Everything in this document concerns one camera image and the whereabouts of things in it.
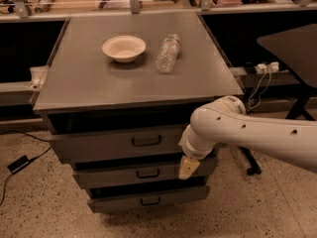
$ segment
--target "drawer handle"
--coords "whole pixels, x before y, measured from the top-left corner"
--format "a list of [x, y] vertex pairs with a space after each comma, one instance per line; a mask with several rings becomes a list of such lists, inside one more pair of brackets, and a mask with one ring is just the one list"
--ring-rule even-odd
[[158, 199], [156, 201], [153, 201], [153, 202], [144, 202], [143, 199], [141, 198], [140, 203], [142, 206], [157, 205], [160, 203], [160, 197], [158, 197]]
[[159, 176], [159, 169], [157, 170], [157, 173], [154, 175], [150, 175], [150, 176], [140, 176], [139, 171], [137, 171], [137, 177], [138, 179], [153, 179], [153, 178], [157, 178]]
[[147, 147], [147, 146], [154, 146], [154, 145], [158, 145], [161, 142], [161, 135], [158, 135], [158, 138], [155, 139], [154, 141], [150, 141], [150, 140], [139, 140], [139, 142], [135, 139], [132, 138], [131, 139], [131, 143], [134, 147]]

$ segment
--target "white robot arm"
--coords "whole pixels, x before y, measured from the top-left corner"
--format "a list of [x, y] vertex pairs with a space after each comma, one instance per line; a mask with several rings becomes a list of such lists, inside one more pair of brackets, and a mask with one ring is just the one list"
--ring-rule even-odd
[[317, 173], [317, 122], [246, 116], [242, 101], [226, 96], [197, 108], [179, 145], [180, 179], [188, 179], [217, 143], [245, 147]]

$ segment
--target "white bowl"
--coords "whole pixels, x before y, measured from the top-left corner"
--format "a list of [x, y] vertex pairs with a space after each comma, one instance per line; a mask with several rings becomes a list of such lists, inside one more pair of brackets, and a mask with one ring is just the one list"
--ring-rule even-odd
[[145, 49], [146, 43], [134, 36], [114, 37], [102, 46], [103, 53], [118, 62], [134, 61]]

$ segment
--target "gray tabletop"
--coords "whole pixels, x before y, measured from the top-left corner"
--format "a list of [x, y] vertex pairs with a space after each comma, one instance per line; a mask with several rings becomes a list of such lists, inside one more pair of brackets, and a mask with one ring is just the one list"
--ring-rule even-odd
[[[180, 36], [173, 74], [155, 66], [161, 42]], [[120, 35], [143, 39], [146, 51], [132, 63], [117, 63], [101, 50]], [[75, 17], [69, 22], [34, 110], [136, 107], [243, 94], [194, 12]]]
[[302, 83], [317, 88], [317, 24], [258, 38]]

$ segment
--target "speckled floor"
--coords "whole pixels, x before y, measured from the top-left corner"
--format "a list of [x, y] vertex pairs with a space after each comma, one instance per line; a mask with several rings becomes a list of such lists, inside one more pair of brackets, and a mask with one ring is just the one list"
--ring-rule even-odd
[[[49, 136], [37, 127], [29, 132]], [[0, 136], [1, 185], [9, 175], [7, 165], [47, 146], [20, 134]], [[255, 156], [263, 173], [248, 177], [237, 148], [221, 149], [206, 200], [93, 214], [71, 168], [49, 151], [9, 180], [0, 206], [0, 237], [317, 237], [317, 176]]]

